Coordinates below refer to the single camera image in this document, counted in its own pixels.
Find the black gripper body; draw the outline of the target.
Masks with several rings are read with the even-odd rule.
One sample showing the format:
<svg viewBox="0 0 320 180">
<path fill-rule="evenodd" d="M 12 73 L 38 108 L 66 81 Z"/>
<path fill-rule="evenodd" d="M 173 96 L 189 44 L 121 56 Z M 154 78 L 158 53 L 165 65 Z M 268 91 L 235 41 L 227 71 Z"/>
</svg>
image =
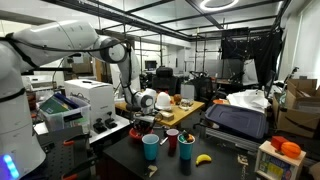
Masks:
<svg viewBox="0 0 320 180">
<path fill-rule="evenodd" d="M 163 116 L 160 112 L 150 114 L 137 112 L 133 115 L 133 128 L 140 134 L 148 134 L 154 125 L 162 119 Z"/>
</svg>

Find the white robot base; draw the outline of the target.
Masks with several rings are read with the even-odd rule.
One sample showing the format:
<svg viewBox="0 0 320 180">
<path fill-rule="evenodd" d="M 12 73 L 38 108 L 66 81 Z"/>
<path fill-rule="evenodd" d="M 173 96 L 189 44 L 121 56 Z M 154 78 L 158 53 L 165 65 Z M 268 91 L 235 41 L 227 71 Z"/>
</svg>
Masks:
<svg viewBox="0 0 320 180">
<path fill-rule="evenodd" d="M 9 155 L 20 179 L 44 160 L 33 125 L 21 78 L 21 58 L 8 43 L 0 44 L 0 140 L 1 157 Z"/>
</svg>

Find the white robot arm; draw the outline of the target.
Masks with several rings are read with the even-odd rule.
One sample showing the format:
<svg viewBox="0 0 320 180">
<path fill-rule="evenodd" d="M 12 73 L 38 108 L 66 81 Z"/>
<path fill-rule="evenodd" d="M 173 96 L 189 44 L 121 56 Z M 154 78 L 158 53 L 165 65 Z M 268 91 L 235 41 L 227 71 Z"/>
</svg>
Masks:
<svg viewBox="0 0 320 180">
<path fill-rule="evenodd" d="M 0 39 L 1 132 L 17 131 L 31 124 L 27 112 L 23 72 L 55 60 L 84 52 L 118 66 L 121 87 L 127 104 L 141 109 L 139 121 L 153 124 L 152 97 L 135 90 L 131 81 L 139 75 L 137 56 L 127 41 L 99 35 L 86 21 L 66 20 L 43 24 Z"/>
</svg>

